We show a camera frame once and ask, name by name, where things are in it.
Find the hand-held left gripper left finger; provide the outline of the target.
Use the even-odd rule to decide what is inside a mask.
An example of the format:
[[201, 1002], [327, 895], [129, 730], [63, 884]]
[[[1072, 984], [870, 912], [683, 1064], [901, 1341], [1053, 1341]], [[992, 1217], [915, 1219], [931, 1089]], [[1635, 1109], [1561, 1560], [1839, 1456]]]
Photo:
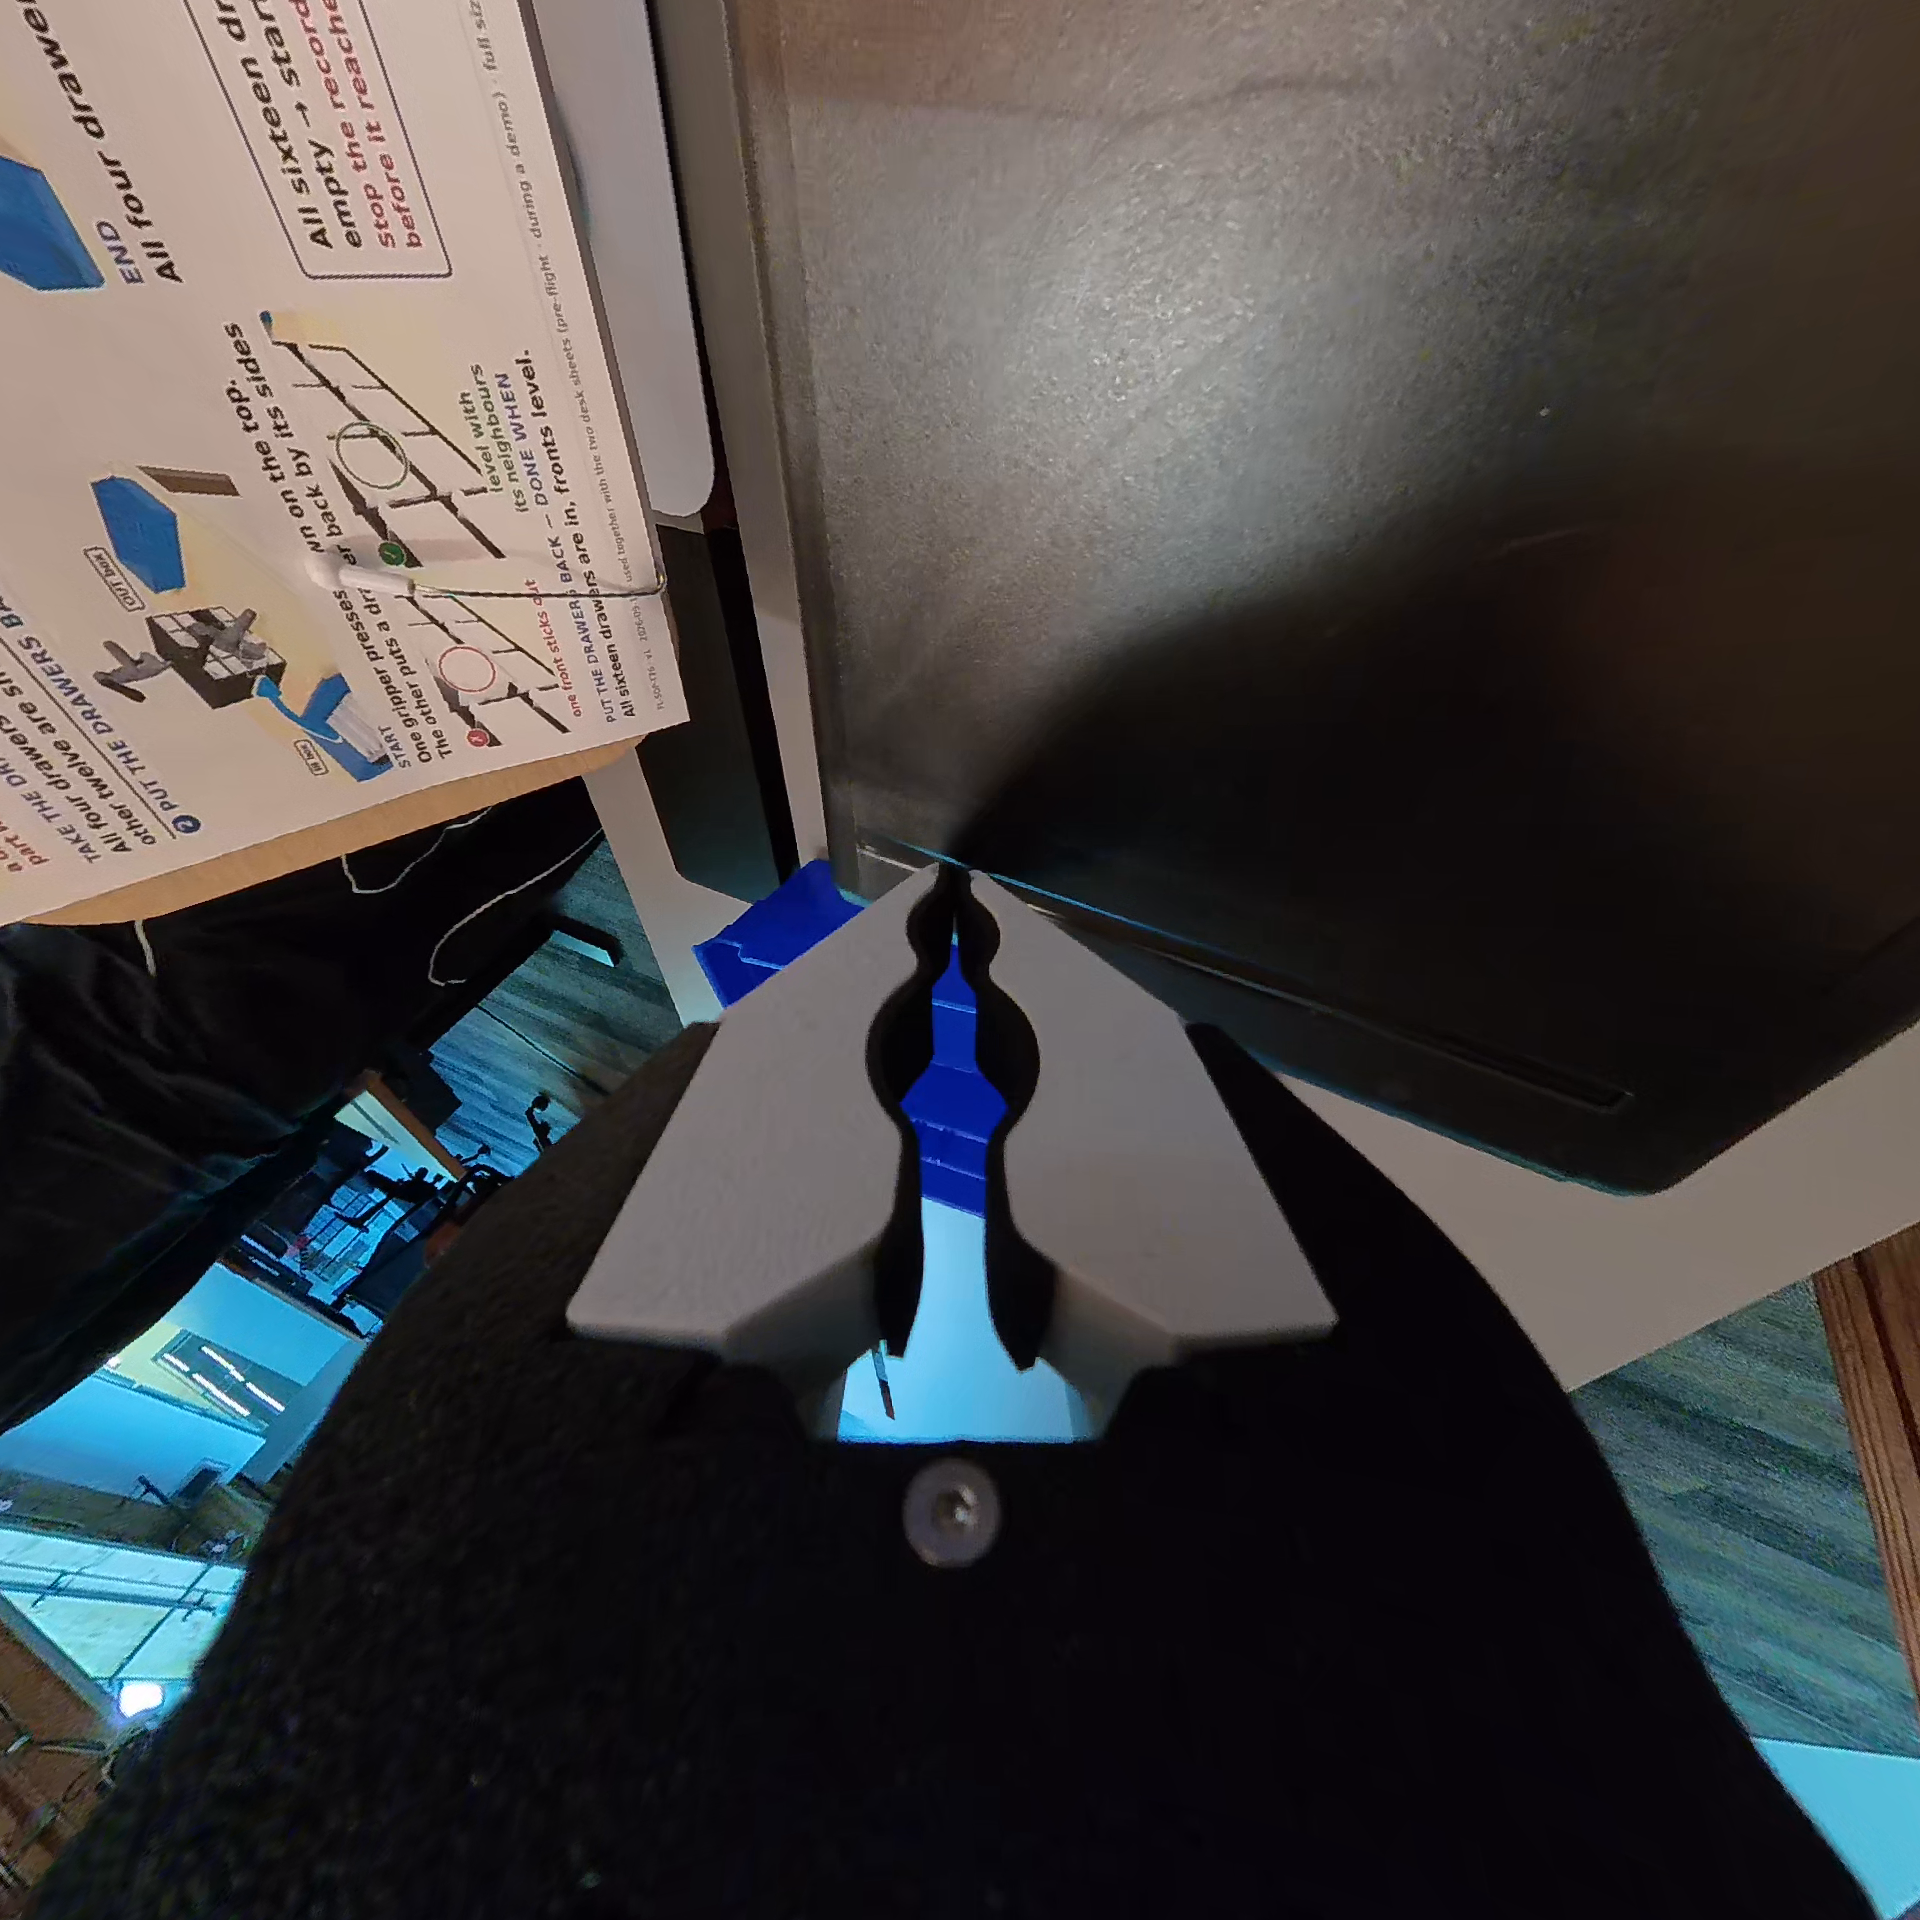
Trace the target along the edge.
[[922, 1303], [922, 1141], [954, 872], [926, 866], [726, 1012], [568, 1305], [577, 1337], [762, 1369], [837, 1437]]

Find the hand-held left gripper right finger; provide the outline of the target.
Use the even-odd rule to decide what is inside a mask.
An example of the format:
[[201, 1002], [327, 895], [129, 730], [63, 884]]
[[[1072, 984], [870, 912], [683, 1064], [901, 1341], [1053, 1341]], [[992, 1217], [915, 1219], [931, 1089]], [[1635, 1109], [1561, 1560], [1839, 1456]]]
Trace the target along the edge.
[[1007, 1100], [990, 1272], [1010, 1258], [1048, 1295], [1015, 1346], [1101, 1434], [1145, 1371], [1327, 1337], [1337, 1309], [1187, 1021], [990, 877], [957, 927]]

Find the blue plastic drawer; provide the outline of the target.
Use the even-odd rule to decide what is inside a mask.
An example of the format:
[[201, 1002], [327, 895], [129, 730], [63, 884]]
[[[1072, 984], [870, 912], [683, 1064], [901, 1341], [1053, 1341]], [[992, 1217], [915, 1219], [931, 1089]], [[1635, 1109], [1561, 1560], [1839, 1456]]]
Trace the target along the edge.
[[[858, 912], [831, 866], [816, 859], [694, 953], [714, 995], [729, 1008]], [[1007, 1103], [977, 1060], [977, 997], [959, 968], [959, 948], [949, 951], [949, 968], [933, 989], [931, 1035], [929, 1068], [903, 1096], [903, 1115], [920, 1138], [922, 1193], [939, 1207], [984, 1219], [990, 1141]]]

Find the brown backing board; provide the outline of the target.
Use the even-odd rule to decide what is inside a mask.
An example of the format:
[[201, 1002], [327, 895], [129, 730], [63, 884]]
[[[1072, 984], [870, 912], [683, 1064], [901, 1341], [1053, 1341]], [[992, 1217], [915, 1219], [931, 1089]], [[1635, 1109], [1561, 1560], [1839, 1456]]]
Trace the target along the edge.
[[514, 804], [550, 787], [585, 779], [627, 756], [630, 749], [630, 743], [616, 743], [560, 759], [530, 761], [501, 772], [466, 775], [451, 784], [363, 808], [339, 820], [215, 856], [189, 869], [112, 887], [106, 895], [58, 911], [26, 914], [19, 906], [6, 906], [3, 924], [7, 928], [107, 928], [134, 921], [162, 921], [258, 884], [283, 880], [307, 869], [326, 869], [327, 864], [359, 856], [374, 864], [374, 877], [395, 880], [401, 875], [401, 856], [392, 856], [389, 849], [426, 858], [440, 841], [466, 833], [469, 824], [485, 818], [489, 812]]

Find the person's black clothing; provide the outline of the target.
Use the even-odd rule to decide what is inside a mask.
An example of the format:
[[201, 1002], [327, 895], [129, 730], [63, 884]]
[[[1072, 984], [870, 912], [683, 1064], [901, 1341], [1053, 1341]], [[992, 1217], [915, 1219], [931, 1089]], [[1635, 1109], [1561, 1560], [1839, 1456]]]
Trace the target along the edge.
[[3, 1426], [176, 1305], [603, 827], [584, 779], [159, 919], [3, 936]]

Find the white board stand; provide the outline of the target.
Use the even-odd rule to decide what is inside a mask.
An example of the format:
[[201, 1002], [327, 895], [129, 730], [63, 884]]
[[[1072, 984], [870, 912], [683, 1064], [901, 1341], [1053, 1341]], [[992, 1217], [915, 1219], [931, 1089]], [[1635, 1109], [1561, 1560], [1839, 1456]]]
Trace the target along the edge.
[[545, 93], [653, 507], [694, 529], [717, 485], [653, 9], [533, 3]]

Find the printed instruction sheet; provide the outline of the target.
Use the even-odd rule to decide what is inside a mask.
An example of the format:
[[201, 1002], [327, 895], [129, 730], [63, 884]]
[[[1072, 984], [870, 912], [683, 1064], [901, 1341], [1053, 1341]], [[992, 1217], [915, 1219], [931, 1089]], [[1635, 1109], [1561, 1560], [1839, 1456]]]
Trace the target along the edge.
[[6, 924], [688, 720], [529, 4], [6, 4]]

